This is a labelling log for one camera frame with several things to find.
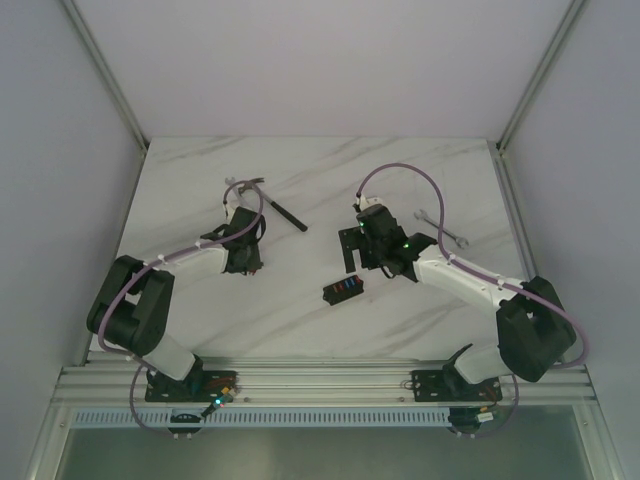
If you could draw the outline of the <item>black fuse box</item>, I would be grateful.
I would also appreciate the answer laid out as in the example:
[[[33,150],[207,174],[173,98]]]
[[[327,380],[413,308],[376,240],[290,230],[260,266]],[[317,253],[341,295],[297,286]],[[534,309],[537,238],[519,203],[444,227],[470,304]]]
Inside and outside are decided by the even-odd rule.
[[[357,275],[353,275],[324,287],[322,299],[330,306],[335,306],[363,292],[364,281]]]

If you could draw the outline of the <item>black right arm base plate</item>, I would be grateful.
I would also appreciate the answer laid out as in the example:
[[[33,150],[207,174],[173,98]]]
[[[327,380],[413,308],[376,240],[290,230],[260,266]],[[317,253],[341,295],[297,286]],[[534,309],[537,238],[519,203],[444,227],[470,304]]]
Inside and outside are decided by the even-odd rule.
[[[410,373],[409,385],[416,402],[497,403],[503,399],[501,384],[497,378],[470,384],[457,373],[443,370],[413,370]]]

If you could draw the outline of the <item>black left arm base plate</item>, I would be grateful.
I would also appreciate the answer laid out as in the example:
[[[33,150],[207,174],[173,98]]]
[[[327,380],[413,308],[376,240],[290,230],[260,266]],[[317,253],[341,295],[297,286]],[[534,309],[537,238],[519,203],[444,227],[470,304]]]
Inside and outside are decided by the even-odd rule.
[[[215,401],[223,390],[231,391],[237,383],[232,370],[204,370],[178,381],[164,374],[147,374],[145,401],[150,403],[204,403]]]

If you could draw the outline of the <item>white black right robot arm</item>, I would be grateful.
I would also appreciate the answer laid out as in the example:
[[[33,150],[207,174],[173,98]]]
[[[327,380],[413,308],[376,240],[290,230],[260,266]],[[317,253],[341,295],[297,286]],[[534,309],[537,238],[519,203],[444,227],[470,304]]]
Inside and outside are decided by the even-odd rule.
[[[451,397],[464,399],[478,384],[504,375],[536,382],[576,343],[577,333],[544,278],[516,283],[466,265],[435,238],[407,235],[381,204],[359,212],[356,221],[338,233],[347,272],[362,267],[437,287],[495,321],[495,344],[469,343],[443,365],[443,387]]]

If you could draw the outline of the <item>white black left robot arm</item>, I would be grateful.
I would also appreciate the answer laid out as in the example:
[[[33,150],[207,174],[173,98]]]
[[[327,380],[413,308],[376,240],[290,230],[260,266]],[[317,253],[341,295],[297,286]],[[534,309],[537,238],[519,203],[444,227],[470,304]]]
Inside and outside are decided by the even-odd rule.
[[[130,354],[154,369],[152,379],[167,381],[180,401],[195,401],[205,386],[202,360],[166,332],[174,271],[189,265],[214,274],[254,273],[262,267],[258,244],[265,232],[262,213],[237,207],[225,224],[181,251],[150,263],[117,258],[91,307],[88,330],[103,347],[112,344],[114,353]]]

